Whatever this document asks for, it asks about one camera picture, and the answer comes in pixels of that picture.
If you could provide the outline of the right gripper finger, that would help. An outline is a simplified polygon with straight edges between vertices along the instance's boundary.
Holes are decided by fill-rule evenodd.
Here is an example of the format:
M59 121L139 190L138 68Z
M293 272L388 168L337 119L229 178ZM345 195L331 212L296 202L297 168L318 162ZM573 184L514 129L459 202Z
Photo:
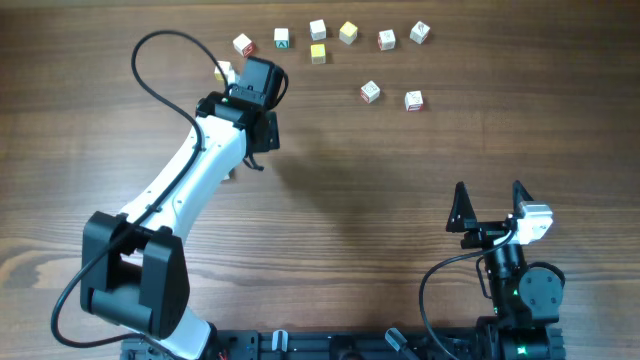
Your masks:
M513 210L516 216L521 214L521 210L519 206L522 202L530 202L533 200L533 197L528 193L523 184L516 180L512 185L512 199L513 199Z
M450 233L463 233L476 229L477 217L466 185L464 182L458 182L454 191L454 199L448 217L446 231Z

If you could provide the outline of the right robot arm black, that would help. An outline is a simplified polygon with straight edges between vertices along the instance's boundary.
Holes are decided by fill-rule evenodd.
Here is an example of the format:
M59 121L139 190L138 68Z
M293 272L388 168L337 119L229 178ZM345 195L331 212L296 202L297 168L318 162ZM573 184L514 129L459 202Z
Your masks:
M456 184L446 230L464 235L463 249L484 252L479 278L495 312L476 323L476 358L566 357L562 330L553 326L559 321L566 277L556 266L529 263L524 256L524 247L542 239L552 223L549 205L534 200L519 181L513 183L513 212L492 222L477 219L465 184Z

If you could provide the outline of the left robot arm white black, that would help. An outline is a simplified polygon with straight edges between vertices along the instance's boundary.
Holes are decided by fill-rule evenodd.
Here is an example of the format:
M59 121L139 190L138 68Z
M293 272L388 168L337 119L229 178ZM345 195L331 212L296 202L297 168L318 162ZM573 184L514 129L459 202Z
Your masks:
M81 308L127 328L171 359L215 359L217 330L188 307L184 242L225 177L279 147L275 107L285 71L250 57L227 93L196 107L195 126L144 193L117 215L96 212L83 230Z

